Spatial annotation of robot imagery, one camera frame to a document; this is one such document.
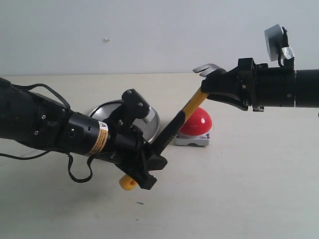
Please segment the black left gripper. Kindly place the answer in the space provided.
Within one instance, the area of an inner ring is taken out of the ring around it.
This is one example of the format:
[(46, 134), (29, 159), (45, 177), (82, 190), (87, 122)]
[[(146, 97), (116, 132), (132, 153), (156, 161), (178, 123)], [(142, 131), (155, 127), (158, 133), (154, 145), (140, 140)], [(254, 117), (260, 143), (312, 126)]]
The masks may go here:
[(136, 186), (150, 190), (157, 179), (149, 172), (163, 170), (167, 160), (152, 150), (138, 127), (120, 124), (112, 118), (107, 118), (106, 123), (110, 134), (108, 148), (115, 154), (111, 162), (125, 173), (119, 180), (120, 186), (124, 190)]

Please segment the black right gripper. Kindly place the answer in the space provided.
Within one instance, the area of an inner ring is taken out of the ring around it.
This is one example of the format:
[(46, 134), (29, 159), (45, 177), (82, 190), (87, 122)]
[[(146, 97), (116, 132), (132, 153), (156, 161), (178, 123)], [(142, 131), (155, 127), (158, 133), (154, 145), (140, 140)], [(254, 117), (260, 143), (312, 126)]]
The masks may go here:
[[(220, 67), (209, 67), (200, 73), (204, 77), (201, 91), (208, 93), (208, 99), (248, 111), (244, 100), (254, 112), (265, 107), (294, 107), (296, 71), (294, 59), (284, 60), (279, 67), (267, 63), (256, 64), (253, 58), (241, 58), (237, 67), (226, 71)], [(243, 100), (240, 78), (247, 86), (248, 96)]]

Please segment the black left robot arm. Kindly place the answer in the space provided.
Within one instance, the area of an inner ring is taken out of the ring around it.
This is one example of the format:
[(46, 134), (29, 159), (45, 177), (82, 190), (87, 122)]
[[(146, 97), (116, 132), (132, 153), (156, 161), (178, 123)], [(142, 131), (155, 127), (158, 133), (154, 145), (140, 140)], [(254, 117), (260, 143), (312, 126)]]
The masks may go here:
[(150, 106), (134, 89), (122, 94), (121, 105), (109, 117), (98, 120), (71, 110), (58, 93), (55, 99), (0, 81), (0, 136), (44, 152), (73, 154), (110, 162), (130, 176), (142, 189), (156, 182), (151, 171), (162, 170), (167, 160), (145, 140), (134, 120), (150, 113)]

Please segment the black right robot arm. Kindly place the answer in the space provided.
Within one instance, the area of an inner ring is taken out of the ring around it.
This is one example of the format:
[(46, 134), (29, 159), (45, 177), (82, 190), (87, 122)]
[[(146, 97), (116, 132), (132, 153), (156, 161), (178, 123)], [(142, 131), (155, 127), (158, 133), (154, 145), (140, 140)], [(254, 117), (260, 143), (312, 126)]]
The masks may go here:
[(256, 64), (253, 58), (241, 58), (226, 71), (213, 67), (201, 83), (208, 99), (229, 104), (243, 111), (265, 107), (318, 108), (319, 71), (295, 70), (292, 60), (282, 67)]

